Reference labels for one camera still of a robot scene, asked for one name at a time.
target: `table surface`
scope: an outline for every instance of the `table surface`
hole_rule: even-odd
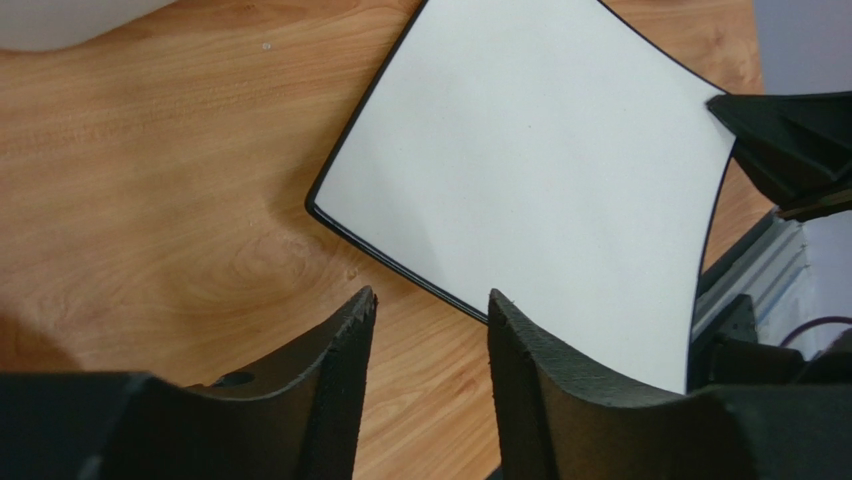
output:
[[[750,0],[607,3],[721,87],[761,91]],[[0,52],[0,369],[208,383],[369,284],[356,476],[487,475],[485,327],[303,208],[418,4],[181,0],[78,47]],[[732,165],[705,265],[769,207]]]

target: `white sheet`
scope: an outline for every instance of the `white sheet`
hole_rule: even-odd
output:
[[[486,311],[499,288],[623,374],[683,392],[734,137],[721,93],[593,0],[429,0],[316,196]]]

